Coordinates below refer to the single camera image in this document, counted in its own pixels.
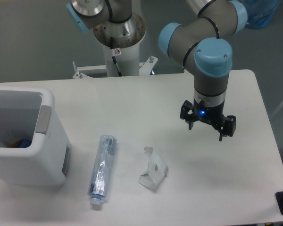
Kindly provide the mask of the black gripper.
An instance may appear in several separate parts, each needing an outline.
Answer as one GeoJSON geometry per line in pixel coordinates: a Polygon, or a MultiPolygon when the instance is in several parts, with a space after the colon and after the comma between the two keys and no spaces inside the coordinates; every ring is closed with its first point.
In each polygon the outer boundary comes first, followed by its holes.
{"type": "Polygon", "coordinates": [[[221,142],[223,137],[232,137],[236,130],[236,117],[234,115],[223,116],[224,103],[208,107],[195,100],[193,104],[185,100],[181,107],[180,119],[185,120],[189,130],[192,129],[196,121],[211,125],[219,131],[219,141],[221,142]]]}

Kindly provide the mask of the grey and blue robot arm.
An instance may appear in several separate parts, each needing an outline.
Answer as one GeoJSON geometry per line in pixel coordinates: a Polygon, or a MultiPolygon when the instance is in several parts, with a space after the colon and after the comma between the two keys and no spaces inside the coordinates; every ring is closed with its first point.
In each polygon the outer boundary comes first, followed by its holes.
{"type": "MultiPolygon", "coordinates": [[[[194,76],[194,99],[185,101],[180,118],[211,125],[220,138],[233,136],[236,118],[223,108],[232,68],[233,51],[226,41],[246,24],[247,10],[237,0],[192,0],[197,20],[187,26],[166,25],[159,34],[160,50],[194,76]]],[[[67,11],[82,32],[93,30],[105,46],[110,77],[139,75],[139,55],[126,54],[145,35],[143,20],[132,11],[130,0],[72,0],[67,11]]]]}

